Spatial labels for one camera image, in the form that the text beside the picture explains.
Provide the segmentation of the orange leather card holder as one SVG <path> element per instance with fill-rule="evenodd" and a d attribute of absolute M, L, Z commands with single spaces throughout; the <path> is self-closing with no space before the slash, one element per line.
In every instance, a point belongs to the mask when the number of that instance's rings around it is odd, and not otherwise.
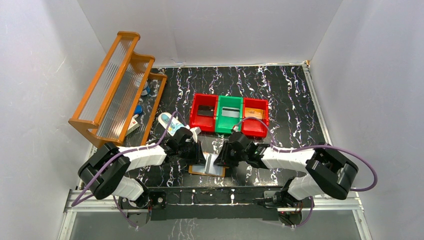
<path fill-rule="evenodd" d="M 205 164 L 194 164 L 190 165 L 188 172 L 193 175 L 203 175 L 203 176 L 212 176 L 212 177 L 224 177 L 226 168 L 219 165 L 214 165 L 215 160 L 218 155 L 213 153 L 203 153 L 205 157 Z"/>

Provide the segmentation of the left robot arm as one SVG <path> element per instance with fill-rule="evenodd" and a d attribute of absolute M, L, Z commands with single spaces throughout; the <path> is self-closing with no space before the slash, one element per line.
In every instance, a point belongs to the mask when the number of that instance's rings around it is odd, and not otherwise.
<path fill-rule="evenodd" d="M 117 196 L 130 200 L 137 208 L 144 208 L 150 200 L 148 188 L 139 180 L 126 177 L 126 173 L 178 159 L 191 164 L 205 163 L 198 140 L 200 132 L 199 127 L 182 127 L 173 136 L 137 147 L 118 147 L 108 142 L 80 167 L 77 174 L 96 199 Z"/>

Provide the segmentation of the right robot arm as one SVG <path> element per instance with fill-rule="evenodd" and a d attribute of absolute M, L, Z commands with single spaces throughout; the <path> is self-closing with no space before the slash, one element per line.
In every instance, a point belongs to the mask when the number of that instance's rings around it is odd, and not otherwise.
<path fill-rule="evenodd" d="M 316 195 L 345 200 L 359 171 L 355 163 L 331 145 L 282 148 L 254 142 L 237 131 L 224 141 L 214 165 L 232 168 L 239 162 L 258 169 L 305 173 L 286 183 L 281 199 L 288 207 L 295 207 L 301 200 Z"/>

